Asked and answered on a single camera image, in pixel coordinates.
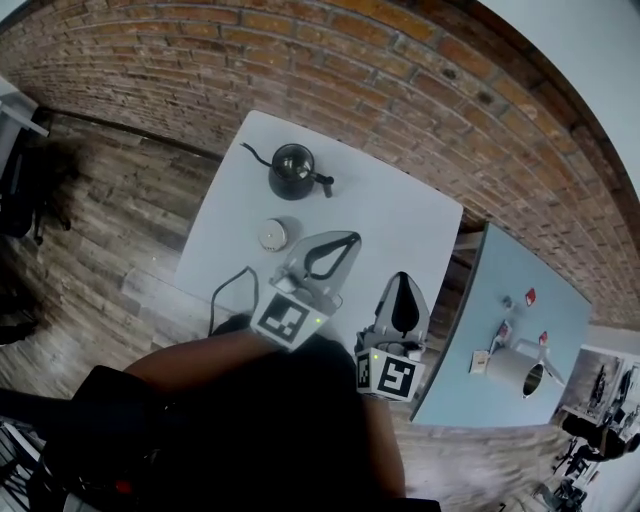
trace kettle handle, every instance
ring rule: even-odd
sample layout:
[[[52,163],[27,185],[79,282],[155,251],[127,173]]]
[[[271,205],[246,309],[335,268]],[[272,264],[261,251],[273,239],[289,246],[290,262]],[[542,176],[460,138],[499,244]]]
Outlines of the kettle handle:
[[[322,190],[324,190],[325,197],[329,198],[333,196],[331,185],[333,185],[335,180],[331,176],[323,176],[322,174],[314,173],[313,179],[316,183],[320,183],[322,185]]]
[[[258,155],[257,151],[255,149],[253,149],[251,146],[249,146],[249,144],[247,144],[246,142],[241,142],[240,145],[243,148],[248,149],[251,153],[253,153],[253,156],[255,156],[256,160],[258,162],[260,162],[262,165],[266,165],[267,167],[271,167],[271,164],[269,162],[267,162],[266,160],[263,160],[262,158],[260,158],[260,155]]]

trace black kettle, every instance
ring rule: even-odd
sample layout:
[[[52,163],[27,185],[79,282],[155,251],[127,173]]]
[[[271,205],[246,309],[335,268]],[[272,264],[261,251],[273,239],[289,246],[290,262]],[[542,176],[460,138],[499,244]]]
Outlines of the black kettle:
[[[269,167],[269,186],[278,197],[287,201],[302,199],[309,195],[314,183],[322,185],[326,197],[333,195],[331,191],[333,178],[313,170],[313,155],[304,146],[285,144],[278,148],[269,163],[260,158],[256,150],[246,142],[240,145],[251,151],[258,162]]]

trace blue table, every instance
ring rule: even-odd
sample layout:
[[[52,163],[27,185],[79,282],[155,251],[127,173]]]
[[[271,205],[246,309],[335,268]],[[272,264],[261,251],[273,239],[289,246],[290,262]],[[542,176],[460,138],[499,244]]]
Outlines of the blue table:
[[[527,307],[525,295],[536,291]],[[538,341],[547,331],[549,359],[565,382],[585,342],[591,304],[537,256],[495,226],[487,225],[465,298],[446,348],[411,420],[421,425],[516,427],[548,423],[564,388],[545,374],[536,392],[522,394],[486,375],[470,374],[475,350],[489,350],[494,334],[516,309],[512,339]]]

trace metal pot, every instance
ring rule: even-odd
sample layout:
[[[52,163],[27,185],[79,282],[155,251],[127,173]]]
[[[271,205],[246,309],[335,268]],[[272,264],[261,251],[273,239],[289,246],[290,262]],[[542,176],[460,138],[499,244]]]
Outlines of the metal pot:
[[[544,366],[539,361],[508,347],[496,349],[487,365],[487,377],[521,392],[522,398],[535,393],[543,376]]]
[[[333,178],[314,171],[313,154],[300,144],[285,144],[273,154],[271,163],[260,158],[255,149],[243,142],[261,164],[269,167],[269,186],[282,199],[294,201],[309,195],[314,183],[320,183],[326,197],[332,196]]]

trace white wall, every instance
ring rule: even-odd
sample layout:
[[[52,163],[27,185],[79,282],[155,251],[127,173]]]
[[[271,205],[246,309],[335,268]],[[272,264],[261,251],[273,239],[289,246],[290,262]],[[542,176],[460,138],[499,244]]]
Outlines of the white wall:
[[[0,0],[0,21],[5,19],[9,14],[15,11],[27,0]]]
[[[640,196],[640,2],[480,1],[536,45],[582,95]]]
[[[631,501],[627,504],[627,507],[624,509],[624,512],[638,512],[640,510],[640,485],[636,490],[636,494]]]
[[[640,487],[640,450],[616,460],[603,462],[600,475],[587,486],[583,512],[622,512],[635,498]]]
[[[583,348],[630,361],[640,361],[640,332],[590,325]]]
[[[9,14],[15,11],[27,0],[0,0],[0,21],[5,19]],[[0,96],[16,92],[17,89],[0,76]]]

